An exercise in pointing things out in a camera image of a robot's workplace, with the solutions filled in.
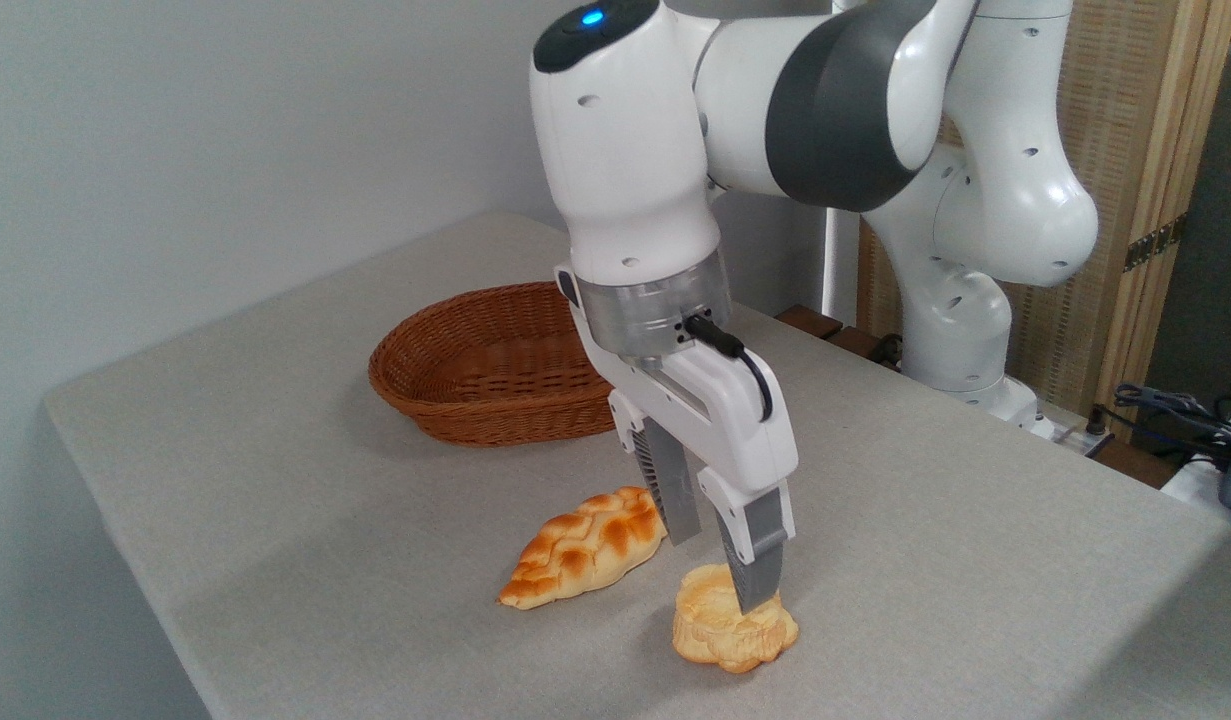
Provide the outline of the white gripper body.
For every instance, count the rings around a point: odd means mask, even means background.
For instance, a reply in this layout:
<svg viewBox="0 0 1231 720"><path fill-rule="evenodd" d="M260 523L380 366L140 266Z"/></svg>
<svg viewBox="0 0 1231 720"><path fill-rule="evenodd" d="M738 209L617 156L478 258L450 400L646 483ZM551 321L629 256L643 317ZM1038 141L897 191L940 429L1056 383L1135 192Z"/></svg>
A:
<svg viewBox="0 0 1231 720"><path fill-rule="evenodd" d="M755 352L731 354L720 268L641 284L596 284L556 272L580 342L598 374L668 430L739 495L762 495L795 470L798 452L778 378Z"/></svg>

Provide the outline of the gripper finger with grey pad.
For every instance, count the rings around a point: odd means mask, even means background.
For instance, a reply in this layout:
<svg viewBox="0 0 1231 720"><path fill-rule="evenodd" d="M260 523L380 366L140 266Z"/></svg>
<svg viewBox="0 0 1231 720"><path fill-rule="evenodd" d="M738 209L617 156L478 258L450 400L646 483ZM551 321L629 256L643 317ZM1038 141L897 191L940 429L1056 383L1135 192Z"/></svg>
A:
<svg viewBox="0 0 1231 720"><path fill-rule="evenodd" d="M699 514L682 442L618 389L611 391L609 406L620 446L641 470L670 542L678 546L698 537Z"/></svg>
<svg viewBox="0 0 1231 720"><path fill-rule="evenodd" d="M739 609L747 615L779 592L784 546L795 537L788 482L744 498L712 468L698 480L714 505Z"/></svg>

